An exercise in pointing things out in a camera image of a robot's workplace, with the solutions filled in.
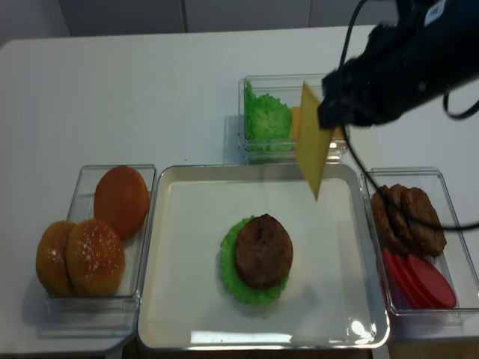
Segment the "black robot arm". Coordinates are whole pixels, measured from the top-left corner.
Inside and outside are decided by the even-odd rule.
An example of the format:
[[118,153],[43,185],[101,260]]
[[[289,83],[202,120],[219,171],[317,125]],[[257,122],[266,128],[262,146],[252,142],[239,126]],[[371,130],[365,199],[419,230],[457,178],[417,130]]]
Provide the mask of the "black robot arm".
[[323,79],[323,129],[372,126],[478,78],[477,1],[399,1],[396,25],[379,24],[363,53]]

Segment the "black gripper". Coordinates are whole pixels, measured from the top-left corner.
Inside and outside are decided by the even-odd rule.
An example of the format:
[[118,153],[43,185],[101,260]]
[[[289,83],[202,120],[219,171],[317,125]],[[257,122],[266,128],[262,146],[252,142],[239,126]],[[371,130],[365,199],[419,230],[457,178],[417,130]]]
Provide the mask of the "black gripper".
[[414,90],[391,59],[354,58],[328,74],[322,86],[322,128],[382,125],[415,108]]

